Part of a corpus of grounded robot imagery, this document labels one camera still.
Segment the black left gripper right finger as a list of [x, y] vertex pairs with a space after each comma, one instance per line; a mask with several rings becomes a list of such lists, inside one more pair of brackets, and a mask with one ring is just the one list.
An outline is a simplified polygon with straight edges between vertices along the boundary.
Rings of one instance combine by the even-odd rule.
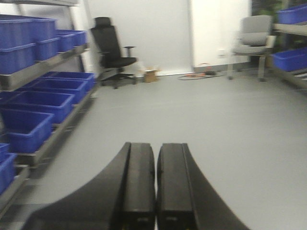
[[157, 162], [160, 230], [247, 230], [195, 162], [187, 144], [165, 143]]

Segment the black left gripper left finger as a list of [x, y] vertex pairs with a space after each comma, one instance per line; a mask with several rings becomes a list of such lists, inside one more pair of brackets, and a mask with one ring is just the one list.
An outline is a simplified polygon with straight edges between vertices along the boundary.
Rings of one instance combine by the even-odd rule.
[[154, 155], [148, 143], [126, 142], [93, 179], [33, 212], [24, 230], [153, 230]]

